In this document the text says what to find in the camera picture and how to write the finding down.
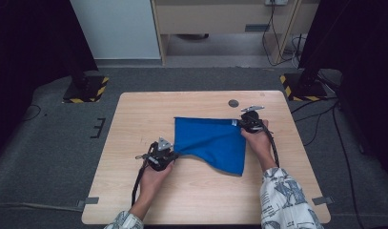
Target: wall outlet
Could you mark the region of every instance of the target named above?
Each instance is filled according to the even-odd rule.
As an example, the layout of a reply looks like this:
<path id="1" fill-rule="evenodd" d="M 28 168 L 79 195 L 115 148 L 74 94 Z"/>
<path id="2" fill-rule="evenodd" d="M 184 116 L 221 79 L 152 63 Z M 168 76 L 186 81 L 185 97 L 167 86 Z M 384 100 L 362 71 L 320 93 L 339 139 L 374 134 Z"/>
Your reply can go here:
<path id="1" fill-rule="evenodd" d="M 285 6 L 288 5 L 288 0 L 265 0 L 265 5 L 271 6 L 272 4 L 276 6 Z"/>

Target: gray carpet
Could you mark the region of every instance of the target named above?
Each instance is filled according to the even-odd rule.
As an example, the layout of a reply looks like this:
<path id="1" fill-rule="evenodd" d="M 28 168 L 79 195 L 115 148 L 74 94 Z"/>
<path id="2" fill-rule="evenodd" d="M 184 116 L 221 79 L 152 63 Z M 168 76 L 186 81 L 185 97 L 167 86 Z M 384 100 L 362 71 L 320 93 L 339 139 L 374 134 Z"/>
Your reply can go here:
<path id="1" fill-rule="evenodd" d="M 12 135 L 0 158 L 0 203 L 27 202 L 76 207 L 88 196 L 95 169 L 119 96 L 124 92 L 280 90 L 279 76 L 291 69 L 101 69 L 110 78 L 99 102 L 64 104 L 62 96 L 71 79 L 62 78 L 37 89 L 24 121 Z M 336 101 L 313 103 L 294 113 L 294 120 L 318 114 Z M 291 110 L 306 102 L 288 101 Z M 388 225 L 388 176 L 373 156 L 362 155 L 344 114 L 336 109 L 338 126 L 350 159 L 357 208 L 365 228 Z M 99 138 L 94 126 L 106 118 Z M 312 163 L 332 220 L 325 228 L 359 228 L 351 195 L 344 154 L 332 113 L 296 123 L 303 143 L 316 139 L 306 152 Z M 0 228 L 102 228 L 84 225 L 80 212 L 1 209 Z M 147 228 L 166 228 L 147 226 Z M 197 228 L 168 226 L 167 228 Z M 203 226 L 202 228 L 259 228 L 250 226 Z"/>

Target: white wall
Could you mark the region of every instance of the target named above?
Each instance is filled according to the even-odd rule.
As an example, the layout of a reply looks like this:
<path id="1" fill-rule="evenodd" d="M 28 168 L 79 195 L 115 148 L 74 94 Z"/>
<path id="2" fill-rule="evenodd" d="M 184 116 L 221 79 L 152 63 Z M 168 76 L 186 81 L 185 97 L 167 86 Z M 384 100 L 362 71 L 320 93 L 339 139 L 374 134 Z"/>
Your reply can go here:
<path id="1" fill-rule="evenodd" d="M 71 0 L 95 59 L 160 59 L 150 0 Z"/>

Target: metal bracket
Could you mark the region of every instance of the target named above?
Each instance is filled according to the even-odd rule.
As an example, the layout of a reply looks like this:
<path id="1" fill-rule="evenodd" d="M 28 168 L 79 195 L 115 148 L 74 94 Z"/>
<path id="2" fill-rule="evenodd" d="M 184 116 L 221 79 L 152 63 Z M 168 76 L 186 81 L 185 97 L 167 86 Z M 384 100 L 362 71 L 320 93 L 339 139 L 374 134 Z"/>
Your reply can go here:
<path id="1" fill-rule="evenodd" d="M 254 105 L 252 105 L 251 107 L 241 109 L 241 112 L 252 112 L 252 111 L 261 110 L 261 109 L 264 109 L 264 108 L 265 108 L 264 106 L 254 106 Z"/>
<path id="2" fill-rule="evenodd" d="M 265 5 L 285 6 L 288 5 L 288 0 L 265 0 Z"/>
<path id="3" fill-rule="evenodd" d="M 331 204 L 334 203 L 334 199 L 330 196 L 328 197 L 320 197 L 320 198 L 312 198 L 312 201 L 315 205 L 320 205 L 323 203 Z"/>
<path id="4" fill-rule="evenodd" d="M 98 200 L 99 198 L 86 198 L 86 200 L 78 200 L 77 208 L 83 211 L 87 204 L 98 204 Z"/>
<path id="5" fill-rule="evenodd" d="M 173 144 L 171 144 L 169 141 L 167 141 L 163 137 L 160 137 L 158 139 L 158 147 L 157 147 L 158 151 L 167 150 L 167 149 L 170 149 L 172 147 L 173 147 Z"/>

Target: black curtain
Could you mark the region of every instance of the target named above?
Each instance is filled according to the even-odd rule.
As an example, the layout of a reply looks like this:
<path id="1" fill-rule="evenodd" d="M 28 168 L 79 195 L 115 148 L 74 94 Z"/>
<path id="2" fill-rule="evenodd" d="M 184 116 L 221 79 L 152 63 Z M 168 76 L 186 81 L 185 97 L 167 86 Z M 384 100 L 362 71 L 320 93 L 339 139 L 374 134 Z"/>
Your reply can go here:
<path id="1" fill-rule="evenodd" d="M 51 30 L 60 34 L 83 72 L 97 70 L 70 1 L 0 0 L 0 152 L 33 91 L 70 75 L 60 53 L 63 46 L 52 39 Z"/>
<path id="2" fill-rule="evenodd" d="M 388 173 L 388 0 L 321 0 L 299 67 L 342 72 L 342 111 Z"/>

